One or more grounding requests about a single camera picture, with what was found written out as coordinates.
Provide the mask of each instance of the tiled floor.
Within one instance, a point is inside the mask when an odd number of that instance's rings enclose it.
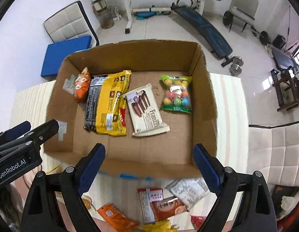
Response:
[[[246,96],[250,124],[276,125],[293,121],[293,115],[287,112],[277,112],[278,101],[276,92],[271,86],[270,70],[275,67],[274,61],[268,56],[260,41],[249,30],[241,33],[241,28],[233,26],[231,32],[222,24],[222,18],[206,15],[207,19],[225,37],[233,49],[232,55],[241,56],[244,60],[242,85]],[[185,20],[176,14],[154,16],[147,20],[136,20],[130,34],[125,34],[127,20],[121,21],[99,35],[100,44],[117,43],[135,39],[170,39],[194,41],[201,44],[205,53],[206,65],[209,72],[230,75],[228,66],[221,67],[218,60],[210,52],[211,48],[198,32]]]

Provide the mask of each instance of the chair leg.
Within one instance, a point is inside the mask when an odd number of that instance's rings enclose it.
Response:
[[[245,23],[245,25],[244,25],[244,27],[243,27],[243,29],[242,29],[242,31],[241,31],[241,32],[243,32],[243,31],[244,31],[244,29],[245,29],[246,25],[247,25],[247,22]]]
[[[232,27],[232,22],[234,21],[234,17],[232,17],[231,23],[230,23],[230,27],[229,27],[229,32],[231,31],[231,27]]]

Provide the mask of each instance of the chair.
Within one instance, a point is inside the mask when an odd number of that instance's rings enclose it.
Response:
[[[245,22],[242,32],[247,24],[254,27],[254,16],[256,14],[258,4],[258,0],[232,0],[229,10],[224,14],[224,18],[228,18],[225,21],[223,19],[224,25],[230,25],[229,32],[231,31],[234,16]]]
[[[299,121],[274,127],[249,125],[247,173],[268,184],[299,187]]]
[[[90,35],[90,47],[98,46],[99,40],[90,24],[81,1],[76,1],[56,12],[44,22],[44,27],[54,43]]]

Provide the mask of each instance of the small cardboard box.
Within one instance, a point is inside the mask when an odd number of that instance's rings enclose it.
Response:
[[[65,79],[88,67],[91,74],[131,70],[129,90],[153,85],[160,106],[166,87],[161,74],[192,76],[189,86],[193,114],[160,111],[170,132],[151,137],[133,137],[126,107],[127,136],[111,137],[83,129],[84,108],[63,90]],[[205,58],[193,42],[142,40],[102,45],[69,55],[61,64],[47,109],[47,120],[67,123],[63,141],[54,136],[44,144],[45,153],[75,165],[96,143],[104,144],[106,158],[100,171],[139,178],[188,178],[200,176],[192,161],[193,145],[202,143],[216,154],[217,110]]]

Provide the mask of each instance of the qr code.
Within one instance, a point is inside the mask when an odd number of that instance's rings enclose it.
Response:
[[[107,215],[107,216],[111,216],[111,215],[113,215],[113,212],[112,212],[111,210],[106,211],[106,215]]]

